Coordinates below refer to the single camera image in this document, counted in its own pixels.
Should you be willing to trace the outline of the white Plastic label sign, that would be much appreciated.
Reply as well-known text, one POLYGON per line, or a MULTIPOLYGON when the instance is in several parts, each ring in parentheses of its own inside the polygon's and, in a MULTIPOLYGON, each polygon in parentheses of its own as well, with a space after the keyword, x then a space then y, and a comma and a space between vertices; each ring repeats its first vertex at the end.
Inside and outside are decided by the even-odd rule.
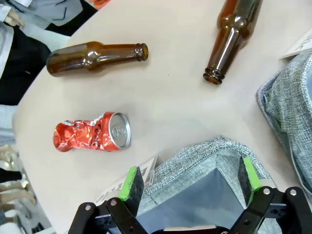
POLYGON ((312 28, 309 29, 281 58, 289 59, 297 55, 312 52, 312 28))

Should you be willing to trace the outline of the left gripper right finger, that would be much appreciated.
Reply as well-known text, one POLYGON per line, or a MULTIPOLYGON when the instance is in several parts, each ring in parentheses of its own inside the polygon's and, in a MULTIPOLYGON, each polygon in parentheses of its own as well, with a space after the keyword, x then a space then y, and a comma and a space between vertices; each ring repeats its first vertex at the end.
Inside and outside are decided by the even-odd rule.
POLYGON ((281 192, 262 185, 247 157, 239 161, 238 180, 247 208, 229 234, 256 234, 266 218, 276 220, 282 234, 310 234, 310 207, 301 188, 281 192))

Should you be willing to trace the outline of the brown glass beer bottle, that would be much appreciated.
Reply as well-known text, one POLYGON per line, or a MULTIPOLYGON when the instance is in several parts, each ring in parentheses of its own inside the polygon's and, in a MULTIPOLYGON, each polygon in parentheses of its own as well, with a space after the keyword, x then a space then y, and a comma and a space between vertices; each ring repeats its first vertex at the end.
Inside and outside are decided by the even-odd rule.
POLYGON ((50 75, 97 73, 114 65, 146 61, 149 49, 145 43, 103 44, 87 42, 53 51, 46 62, 50 75))
POLYGON ((217 19, 218 35, 203 78, 220 85, 238 51, 254 32, 263 0, 226 0, 217 19))

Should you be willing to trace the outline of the white Bottle label sign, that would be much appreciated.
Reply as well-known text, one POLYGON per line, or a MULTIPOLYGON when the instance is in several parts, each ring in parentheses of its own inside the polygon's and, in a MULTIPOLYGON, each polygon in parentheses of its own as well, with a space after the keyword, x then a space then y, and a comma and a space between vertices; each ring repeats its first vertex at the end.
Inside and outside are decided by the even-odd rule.
MULTIPOLYGON (((154 180, 155 166, 156 161, 159 157, 159 154, 153 156, 149 160, 140 164, 140 171, 144 182, 144 188, 146 189, 154 180)), ((127 175, 115 181, 109 187, 104 189, 101 194, 96 198, 95 204, 98 206, 102 204, 105 200, 110 199, 113 195, 118 195, 118 192, 121 190, 124 181, 126 180, 127 175)))

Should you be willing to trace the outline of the crushed red soda can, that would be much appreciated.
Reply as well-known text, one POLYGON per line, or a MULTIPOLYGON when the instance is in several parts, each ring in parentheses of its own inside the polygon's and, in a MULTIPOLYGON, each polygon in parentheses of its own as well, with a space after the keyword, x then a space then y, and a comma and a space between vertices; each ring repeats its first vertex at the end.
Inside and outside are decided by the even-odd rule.
POLYGON ((123 113, 104 112, 94 120, 59 123, 54 131, 54 146, 60 152, 72 149, 119 151, 130 145, 131 131, 123 113))

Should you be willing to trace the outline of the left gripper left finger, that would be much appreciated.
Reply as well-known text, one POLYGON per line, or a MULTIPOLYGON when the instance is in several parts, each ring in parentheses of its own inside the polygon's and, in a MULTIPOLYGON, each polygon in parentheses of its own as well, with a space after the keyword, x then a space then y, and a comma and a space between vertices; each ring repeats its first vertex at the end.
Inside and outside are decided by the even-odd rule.
POLYGON ((139 167, 131 167, 117 196, 100 205, 81 203, 76 211, 68 234, 107 234, 118 228, 121 234, 146 234, 136 215, 144 189, 139 167))

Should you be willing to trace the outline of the grey fabric bottle basket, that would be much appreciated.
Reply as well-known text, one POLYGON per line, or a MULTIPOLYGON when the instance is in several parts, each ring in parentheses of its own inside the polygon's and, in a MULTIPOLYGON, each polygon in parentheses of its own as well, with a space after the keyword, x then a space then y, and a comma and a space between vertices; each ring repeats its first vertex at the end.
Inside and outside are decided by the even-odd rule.
POLYGON ((263 185, 274 182, 256 155, 226 137, 185 147, 158 166, 143 193, 137 219, 152 233, 166 227, 217 225, 230 228, 246 208, 239 183, 242 158, 249 158, 263 185))

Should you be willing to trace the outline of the grey fabric plastic basket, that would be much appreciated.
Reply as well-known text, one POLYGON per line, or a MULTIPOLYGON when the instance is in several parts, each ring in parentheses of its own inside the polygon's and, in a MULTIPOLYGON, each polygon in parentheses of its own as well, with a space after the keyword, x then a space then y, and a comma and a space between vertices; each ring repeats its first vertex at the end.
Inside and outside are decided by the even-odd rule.
POLYGON ((312 202, 312 52, 266 81, 257 102, 312 202))

